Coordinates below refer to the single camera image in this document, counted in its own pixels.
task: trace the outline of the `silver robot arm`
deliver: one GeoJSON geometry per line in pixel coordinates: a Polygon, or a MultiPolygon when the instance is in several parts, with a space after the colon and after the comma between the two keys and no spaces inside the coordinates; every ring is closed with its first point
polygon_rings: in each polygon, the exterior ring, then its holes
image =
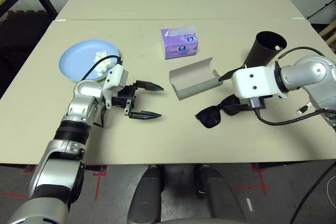
{"type": "MultiPolygon", "coordinates": [[[[288,91],[303,88],[315,109],[336,111],[336,67],[332,60],[321,56],[303,58],[292,67],[283,67],[281,79],[288,91]]],[[[321,115],[336,127],[336,114],[321,115]]]]}
{"type": "MultiPolygon", "coordinates": [[[[252,108],[260,107],[260,98],[270,95],[286,98],[289,91],[303,88],[317,109],[336,111],[336,64],[323,56],[310,56],[297,61],[294,66],[280,68],[245,68],[232,76],[236,97],[247,100],[252,108]]],[[[336,114],[322,113],[325,121],[336,128],[336,114]]]]}
{"type": "Polygon", "coordinates": [[[29,186],[29,201],[8,224],[67,223],[70,205],[80,194],[86,142],[97,116],[98,104],[111,108],[111,99],[125,87],[128,72],[116,65],[105,83],[79,82],[54,139],[40,160],[29,186]]]}

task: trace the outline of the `cable connector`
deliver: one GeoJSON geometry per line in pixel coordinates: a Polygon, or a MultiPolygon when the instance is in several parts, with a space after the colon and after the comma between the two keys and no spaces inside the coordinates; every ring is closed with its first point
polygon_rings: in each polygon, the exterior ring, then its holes
{"type": "Polygon", "coordinates": [[[312,106],[312,104],[311,102],[308,102],[305,106],[302,106],[300,109],[296,111],[296,115],[302,115],[308,110],[310,106],[312,106]]]}

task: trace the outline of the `tissue box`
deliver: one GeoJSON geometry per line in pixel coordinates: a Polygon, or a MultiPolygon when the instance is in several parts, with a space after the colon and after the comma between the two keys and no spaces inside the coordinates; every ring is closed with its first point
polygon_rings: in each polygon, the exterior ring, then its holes
{"type": "Polygon", "coordinates": [[[198,40],[195,27],[161,29],[165,59],[195,55],[198,40]]]}

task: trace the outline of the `blue plate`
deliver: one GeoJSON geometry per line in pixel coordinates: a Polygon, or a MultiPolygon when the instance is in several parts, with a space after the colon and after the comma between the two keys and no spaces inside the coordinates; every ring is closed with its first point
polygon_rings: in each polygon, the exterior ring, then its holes
{"type": "MultiPolygon", "coordinates": [[[[107,55],[119,56],[118,49],[110,42],[102,39],[88,39],[74,44],[68,48],[59,59],[58,67],[61,73],[68,79],[78,82],[87,71],[95,64],[96,53],[105,50],[107,55]]],[[[99,76],[94,70],[86,78],[87,80],[104,79],[106,73],[99,76]]]]}

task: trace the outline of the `sunglasses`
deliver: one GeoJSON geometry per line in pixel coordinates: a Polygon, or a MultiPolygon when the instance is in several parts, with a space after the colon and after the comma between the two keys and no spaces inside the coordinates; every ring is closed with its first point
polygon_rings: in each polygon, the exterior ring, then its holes
{"type": "MultiPolygon", "coordinates": [[[[261,104],[263,107],[265,106],[263,99],[261,99],[261,104]]],[[[232,116],[238,114],[240,111],[251,111],[253,108],[248,104],[241,104],[239,98],[232,94],[225,98],[219,105],[210,106],[195,116],[205,127],[212,128],[221,122],[220,110],[224,110],[226,114],[232,116]]]]}

